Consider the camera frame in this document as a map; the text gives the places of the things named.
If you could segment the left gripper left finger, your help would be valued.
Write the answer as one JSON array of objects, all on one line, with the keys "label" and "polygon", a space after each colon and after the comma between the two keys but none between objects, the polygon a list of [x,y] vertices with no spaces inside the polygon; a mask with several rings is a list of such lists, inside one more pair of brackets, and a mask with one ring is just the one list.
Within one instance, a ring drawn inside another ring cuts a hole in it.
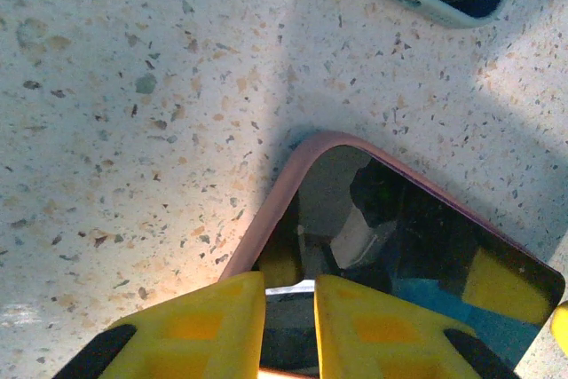
[{"label": "left gripper left finger", "polygon": [[123,317],[58,378],[256,378],[264,276],[245,272]]}]

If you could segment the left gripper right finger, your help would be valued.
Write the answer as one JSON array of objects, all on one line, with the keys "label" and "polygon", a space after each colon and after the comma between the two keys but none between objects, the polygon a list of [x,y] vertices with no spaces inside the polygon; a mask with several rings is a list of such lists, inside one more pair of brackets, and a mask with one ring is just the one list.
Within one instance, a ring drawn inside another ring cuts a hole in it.
[{"label": "left gripper right finger", "polygon": [[334,275],[314,287],[322,378],[514,378],[466,324]]}]

